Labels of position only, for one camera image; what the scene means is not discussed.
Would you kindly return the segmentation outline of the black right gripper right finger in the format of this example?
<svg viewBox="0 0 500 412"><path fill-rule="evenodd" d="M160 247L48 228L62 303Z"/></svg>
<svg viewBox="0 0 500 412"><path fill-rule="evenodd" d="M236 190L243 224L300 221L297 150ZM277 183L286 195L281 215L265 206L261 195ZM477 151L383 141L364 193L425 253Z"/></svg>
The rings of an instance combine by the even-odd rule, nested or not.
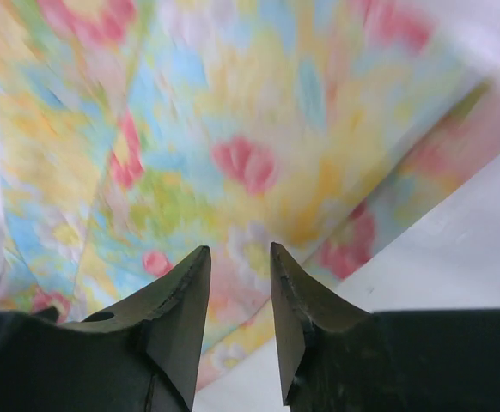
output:
<svg viewBox="0 0 500 412"><path fill-rule="evenodd" d="M500 309L365 312L278 243L271 302L293 411L500 411Z"/></svg>

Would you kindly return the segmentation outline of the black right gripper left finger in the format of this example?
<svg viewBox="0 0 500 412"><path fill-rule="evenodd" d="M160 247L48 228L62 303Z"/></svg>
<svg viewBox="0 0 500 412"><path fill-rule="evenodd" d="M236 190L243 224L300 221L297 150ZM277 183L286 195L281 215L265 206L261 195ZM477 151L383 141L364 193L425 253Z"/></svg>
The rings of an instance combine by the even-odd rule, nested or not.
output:
<svg viewBox="0 0 500 412"><path fill-rule="evenodd" d="M189 411L210 291L210 249L81 322L0 312L0 411Z"/></svg>

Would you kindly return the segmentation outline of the floral pastel skirt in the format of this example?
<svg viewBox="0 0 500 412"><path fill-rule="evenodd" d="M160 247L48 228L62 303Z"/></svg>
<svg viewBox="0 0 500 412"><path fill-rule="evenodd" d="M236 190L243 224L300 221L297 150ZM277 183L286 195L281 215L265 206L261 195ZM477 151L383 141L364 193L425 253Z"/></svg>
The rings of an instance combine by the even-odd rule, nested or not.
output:
<svg viewBox="0 0 500 412"><path fill-rule="evenodd" d="M500 88L411 1L0 1L0 146L0 310L207 245L204 388L273 336L271 243L339 285L500 154Z"/></svg>

